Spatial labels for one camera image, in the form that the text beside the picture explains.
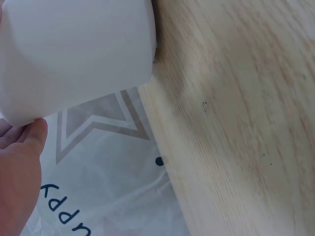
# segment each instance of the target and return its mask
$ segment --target light wood surface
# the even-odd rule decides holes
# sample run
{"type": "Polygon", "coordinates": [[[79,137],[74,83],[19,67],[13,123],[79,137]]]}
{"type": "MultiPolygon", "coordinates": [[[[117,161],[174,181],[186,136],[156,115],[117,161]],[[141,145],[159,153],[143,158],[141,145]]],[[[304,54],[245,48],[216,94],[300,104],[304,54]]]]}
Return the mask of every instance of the light wood surface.
{"type": "Polygon", "coordinates": [[[315,0],[156,0],[139,89],[192,236],[315,236],[315,0]]]}

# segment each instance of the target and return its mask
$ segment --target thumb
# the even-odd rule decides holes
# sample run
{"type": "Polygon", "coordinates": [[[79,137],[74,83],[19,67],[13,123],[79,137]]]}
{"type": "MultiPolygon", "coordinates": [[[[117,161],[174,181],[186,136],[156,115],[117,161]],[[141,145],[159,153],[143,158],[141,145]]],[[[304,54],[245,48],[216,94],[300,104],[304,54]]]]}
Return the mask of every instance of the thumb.
{"type": "Polygon", "coordinates": [[[26,127],[27,136],[24,144],[40,156],[44,150],[47,139],[47,122],[44,119],[37,119],[26,127]]]}

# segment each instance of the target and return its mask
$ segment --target small stain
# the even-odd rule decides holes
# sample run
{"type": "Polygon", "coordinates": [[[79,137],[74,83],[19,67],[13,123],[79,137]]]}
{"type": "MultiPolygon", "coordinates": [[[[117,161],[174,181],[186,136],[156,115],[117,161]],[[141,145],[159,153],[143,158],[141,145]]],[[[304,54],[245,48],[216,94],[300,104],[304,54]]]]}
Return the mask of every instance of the small stain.
{"type": "Polygon", "coordinates": [[[203,108],[203,111],[204,111],[205,113],[207,113],[207,114],[210,113],[210,111],[209,111],[209,105],[208,105],[207,102],[203,102],[203,103],[202,103],[202,108],[203,108]]]}
{"type": "Polygon", "coordinates": [[[157,159],[156,159],[156,164],[158,165],[158,166],[163,166],[164,165],[164,162],[163,162],[163,160],[162,160],[162,157],[158,157],[157,159]]]}

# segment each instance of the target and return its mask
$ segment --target hand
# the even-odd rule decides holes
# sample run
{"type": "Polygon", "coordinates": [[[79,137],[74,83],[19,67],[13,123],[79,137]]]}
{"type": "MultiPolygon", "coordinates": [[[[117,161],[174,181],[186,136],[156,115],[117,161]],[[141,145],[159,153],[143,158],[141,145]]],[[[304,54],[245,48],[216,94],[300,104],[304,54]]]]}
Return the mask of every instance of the hand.
{"type": "Polygon", "coordinates": [[[15,128],[0,119],[0,232],[18,236],[36,205],[41,186],[39,157],[47,123],[15,128]]]}

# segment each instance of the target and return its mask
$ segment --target white paper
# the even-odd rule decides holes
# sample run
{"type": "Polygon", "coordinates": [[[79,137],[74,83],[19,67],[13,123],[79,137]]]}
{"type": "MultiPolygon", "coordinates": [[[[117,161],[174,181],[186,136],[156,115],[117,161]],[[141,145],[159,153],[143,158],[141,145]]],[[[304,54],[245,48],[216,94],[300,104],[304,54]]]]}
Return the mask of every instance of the white paper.
{"type": "Polygon", "coordinates": [[[147,82],[150,0],[7,0],[0,24],[0,109],[12,125],[147,82]]]}

